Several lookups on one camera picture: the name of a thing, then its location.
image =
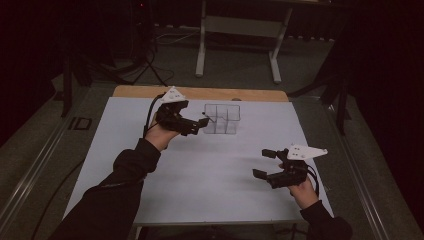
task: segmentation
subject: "hand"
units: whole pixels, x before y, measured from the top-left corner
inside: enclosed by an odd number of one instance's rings
[[[179,132],[169,131],[163,128],[154,118],[144,139],[149,141],[159,151],[162,151],[168,146],[169,142],[179,134]]]
[[[290,190],[297,205],[299,205],[301,209],[308,208],[319,200],[308,176],[306,177],[306,180],[298,186],[293,185],[287,188]]]

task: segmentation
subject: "floor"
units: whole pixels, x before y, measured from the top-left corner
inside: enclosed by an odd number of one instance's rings
[[[269,39],[232,39],[208,36],[205,72],[194,76],[198,33],[188,29],[158,29],[158,52],[153,66],[170,86],[269,89],[295,91],[314,80],[332,42],[287,39],[278,63],[283,82],[275,84],[268,64]],[[125,76],[134,80],[141,71]],[[74,83],[74,102],[67,118],[61,118],[62,102],[53,99],[0,149],[0,238],[6,240],[46,239],[61,221],[89,149],[107,99],[117,86],[93,73],[90,88]],[[60,89],[62,76],[53,79]],[[159,85],[147,70],[136,85]],[[335,149],[333,157],[317,163],[328,169],[325,187],[332,208],[353,226],[353,239],[424,239],[385,164],[355,99],[349,97],[345,121],[346,136],[337,134],[334,112],[320,104],[322,89],[291,99],[301,120],[308,143]],[[88,130],[75,130],[72,119],[92,119]],[[338,192],[343,188],[345,194]],[[290,239],[282,229],[291,224],[275,224],[279,239]],[[134,239],[135,229],[130,237]],[[295,239],[305,239],[297,234]]]

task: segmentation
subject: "dark background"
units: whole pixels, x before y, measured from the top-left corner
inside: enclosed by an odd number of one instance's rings
[[[54,95],[50,80],[62,72],[63,39],[71,39],[99,62],[113,65],[114,57],[133,57],[129,50],[132,42],[122,39],[128,39],[125,36],[133,31],[133,23],[143,22],[141,35],[146,33],[148,18],[144,10],[136,8],[140,1],[111,7],[116,2],[104,2],[99,8],[96,1],[2,1],[0,145]],[[346,11],[340,8],[297,8],[287,35],[304,36],[305,41],[312,37],[337,39],[319,78],[336,73],[350,81],[349,92],[356,97],[405,200],[424,229],[424,7],[417,0],[333,3],[354,4],[356,10],[346,18]],[[139,14],[137,21],[134,16],[128,20],[128,4]],[[271,16],[258,9],[225,8],[240,15]],[[153,6],[157,23],[175,27],[199,26],[199,9],[200,1],[195,0],[160,0]]]

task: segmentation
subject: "white paper sheet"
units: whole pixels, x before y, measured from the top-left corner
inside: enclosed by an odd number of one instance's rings
[[[122,150],[136,146],[151,101],[109,99],[66,214],[88,188],[112,172],[112,164]],[[181,114],[193,120],[203,118],[201,113],[206,103],[240,105],[237,134],[204,134],[200,130],[198,135],[177,136],[172,140],[162,152],[156,171],[145,180],[134,223],[248,223],[302,219],[287,188],[272,189],[267,182],[252,175],[253,168],[268,174],[282,171],[278,168],[280,160],[262,157],[262,149],[283,150],[292,143],[307,146],[293,105],[190,100]],[[317,170],[313,160],[307,163]],[[324,191],[320,199],[332,214]]]

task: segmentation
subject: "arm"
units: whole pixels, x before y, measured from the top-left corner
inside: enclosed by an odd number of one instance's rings
[[[143,180],[177,132],[156,125],[134,150],[116,158],[113,172],[87,190],[49,239],[127,239],[140,204]]]
[[[308,177],[300,185],[288,188],[302,209],[300,214],[310,224],[313,237],[325,240],[345,240],[352,237],[349,223],[341,217],[331,217],[315,194]]]

